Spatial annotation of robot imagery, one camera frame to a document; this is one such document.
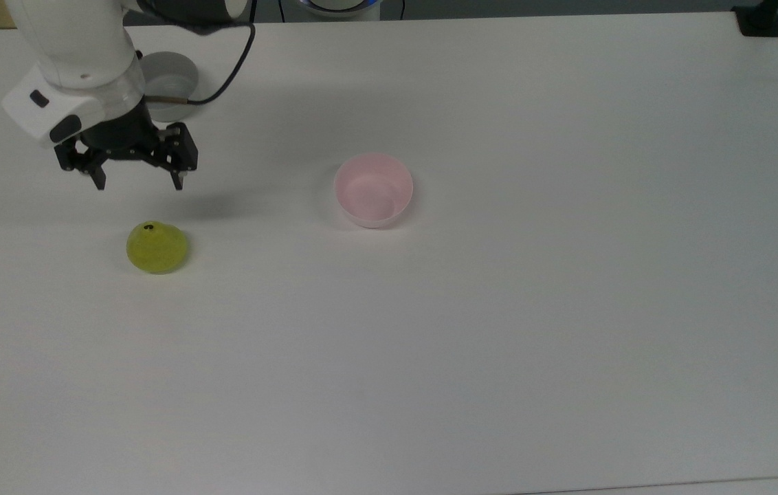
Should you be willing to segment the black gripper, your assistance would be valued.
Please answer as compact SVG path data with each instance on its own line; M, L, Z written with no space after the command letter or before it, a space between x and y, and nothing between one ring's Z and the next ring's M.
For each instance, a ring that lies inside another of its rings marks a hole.
M53 147L63 171L78 171L98 190L106 188L103 164L112 155L122 157L131 149L145 151L145 162L169 173L173 188L181 191L188 173L197 171L199 151L184 122L157 128L146 104L139 103L125 115L98 123L79 137Z

